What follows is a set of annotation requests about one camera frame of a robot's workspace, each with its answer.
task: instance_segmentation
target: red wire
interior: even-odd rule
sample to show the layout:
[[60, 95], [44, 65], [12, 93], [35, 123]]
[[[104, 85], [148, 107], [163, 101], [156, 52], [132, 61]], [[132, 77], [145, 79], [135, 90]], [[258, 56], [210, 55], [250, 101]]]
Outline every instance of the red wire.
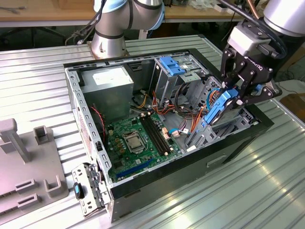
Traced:
[[104, 121], [103, 121], [103, 119], [102, 119], [101, 113], [98, 112], [98, 110], [96, 110], [93, 106], [91, 106], [91, 108], [92, 108], [92, 110], [94, 110], [94, 111], [98, 114], [98, 116], [100, 117], [100, 120], [101, 120], [102, 126], [103, 126], [103, 142], [105, 143], [105, 126], [104, 126]]

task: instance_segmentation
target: aluminum table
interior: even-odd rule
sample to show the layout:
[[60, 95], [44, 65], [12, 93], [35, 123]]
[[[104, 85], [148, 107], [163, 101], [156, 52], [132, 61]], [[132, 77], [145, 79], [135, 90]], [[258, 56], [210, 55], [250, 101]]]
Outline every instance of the aluminum table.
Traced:
[[[126, 45], [131, 55], [197, 48], [220, 68], [221, 52], [196, 35]], [[71, 170], [87, 156], [62, 64], [92, 59], [87, 45], [0, 52], [0, 119], [15, 118], [19, 134], [40, 125], [53, 129], [70, 190], [3, 228], [304, 228], [304, 124], [275, 100], [259, 105], [272, 128], [232, 162], [113, 224], [105, 210], [84, 219]]]

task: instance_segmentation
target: blue latch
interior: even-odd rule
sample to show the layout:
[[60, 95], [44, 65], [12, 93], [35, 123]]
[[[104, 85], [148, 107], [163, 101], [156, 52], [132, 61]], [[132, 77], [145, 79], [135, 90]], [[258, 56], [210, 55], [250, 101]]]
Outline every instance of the blue latch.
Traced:
[[210, 124], [212, 120], [216, 117], [216, 115], [225, 109], [224, 105], [227, 103], [227, 101], [229, 99], [233, 99], [237, 95], [238, 95], [238, 91], [236, 89], [225, 91], [216, 100], [209, 113], [203, 118], [202, 126], [205, 127], [206, 124]]
[[181, 75], [186, 73], [186, 70], [181, 69], [178, 62], [170, 56], [160, 57], [160, 62], [170, 72], [171, 75]]

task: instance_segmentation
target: black cable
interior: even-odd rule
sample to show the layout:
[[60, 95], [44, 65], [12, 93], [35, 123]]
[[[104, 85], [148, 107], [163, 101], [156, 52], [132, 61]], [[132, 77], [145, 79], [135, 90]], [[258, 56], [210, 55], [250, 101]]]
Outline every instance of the black cable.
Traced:
[[286, 88], [284, 88], [284, 87], [280, 84], [280, 82], [278, 82], [278, 85], [279, 85], [281, 88], [283, 88], [285, 91], [293, 92], [293, 93], [296, 93], [296, 94], [297, 94], [296, 91], [290, 91], [290, 90], [287, 90]]
[[255, 0], [254, 5], [257, 6], [261, 0]]
[[101, 1], [101, 7], [99, 11], [95, 14], [95, 16], [89, 21], [87, 25], [85, 25], [81, 30], [75, 31], [69, 38], [66, 39], [65, 45], [67, 45], [68, 40], [71, 38], [75, 39], [77, 36], [86, 36], [84, 40], [88, 38], [88, 33], [93, 31], [94, 27], [102, 18], [102, 9], [104, 8], [106, 0]]
[[236, 12], [234, 12], [234, 14], [233, 14], [233, 16], [232, 16], [232, 18], [231, 18], [231, 20], [230, 20], [230, 28], [229, 28], [229, 31], [225, 34], [225, 36], [221, 39], [221, 41], [223, 41], [223, 40], [228, 36], [228, 34], [230, 34], [230, 32], [232, 31], [232, 21], [233, 21], [233, 18], [234, 18], [234, 16], [235, 16], [235, 14], [236, 14]]
[[180, 106], [178, 105], [178, 97], [179, 97], [179, 94], [180, 92], [182, 92], [188, 85], [189, 83], [183, 83], [180, 88], [176, 91], [176, 94], [175, 94], [175, 97], [174, 97], [174, 107], [175, 107], [175, 110], [176, 112], [178, 113], [179, 116], [181, 116], [182, 118], [185, 118], [185, 119], [193, 119], [193, 117], [198, 114], [193, 114], [193, 112], [184, 107], [183, 109], [185, 109], [187, 112], [183, 112], [181, 109], [180, 109]]
[[287, 56], [288, 51], [287, 51], [287, 47], [284, 44], [284, 42], [271, 29], [269, 29], [269, 27], [264, 22], [262, 22], [260, 20], [256, 20], [253, 16], [251, 16], [246, 11], [228, 3], [227, 1], [228, 0], [219, 0], [220, 3], [227, 6], [231, 10], [234, 10], [236, 13], [238, 13], [241, 16], [243, 16], [244, 18], [246, 18], [249, 22], [253, 23], [256, 27], [260, 28], [277, 45], [277, 47], [281, 50], [281, 53], [274, 56], [275, 59], [282, 59], [285, 56]]

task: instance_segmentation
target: blue pcie slot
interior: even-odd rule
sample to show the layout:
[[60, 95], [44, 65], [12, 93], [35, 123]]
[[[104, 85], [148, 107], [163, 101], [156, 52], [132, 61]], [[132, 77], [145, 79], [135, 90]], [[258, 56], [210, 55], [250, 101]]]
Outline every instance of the blue pcie slot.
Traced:
[[138, 166], [135, 166], [135, 167], [132, 167], [132, 168], [130, 168], [130, 169], [127, 169], [127, 170], [125, 170], [125, 171], [123, 171], [123, 172], [120, 172], [120, 173], [118, 173], [118, 174], [116, 175], [116, 178], [124, 177], [124, 176], [126, 176], [126, 175], [128, 175], [128, 174], [130, 174], [130, 173], [134, 173], [134, 172], [136, 172], [136, 171], [138, 171], [138, 170], [140, 170], [140, 169], [146, 168], [146, 167], [149, 166], [149, 163], [150, 163], [152, 160], [153, 160], [153, 159], [150, 159], [150, 160], [148, 160], [148, 161], [146, 161], [146, 162], [144, 162], [144, 163], [142, 163], [142, 164], [140, 164], [140, 165], [138, 165]]

